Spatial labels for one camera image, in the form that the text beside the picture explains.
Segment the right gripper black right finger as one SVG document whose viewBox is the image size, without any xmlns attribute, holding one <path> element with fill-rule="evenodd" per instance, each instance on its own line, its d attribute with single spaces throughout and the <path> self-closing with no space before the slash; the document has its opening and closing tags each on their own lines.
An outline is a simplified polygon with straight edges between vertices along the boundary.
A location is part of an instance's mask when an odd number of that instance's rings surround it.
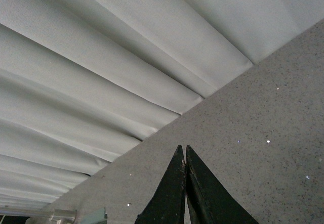
<svg viewBox="0 0 324 224">
<path fill-rule="evenodd" d="M 186 147 L 186 167 L 191 223 L 257 223 L 189 145 Z"/>
</svg>

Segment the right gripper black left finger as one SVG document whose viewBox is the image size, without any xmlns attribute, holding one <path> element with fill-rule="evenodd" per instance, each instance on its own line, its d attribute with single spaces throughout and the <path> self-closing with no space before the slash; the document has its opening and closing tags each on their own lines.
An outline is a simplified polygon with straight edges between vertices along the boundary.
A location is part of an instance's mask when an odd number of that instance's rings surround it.
<svg viewBox="0 0 324 224">
<path fill-rule="evenodd" d="M 186 165 L 178 146 L 152 199 L 135 223 L 184 223 Z"/>
</svg>

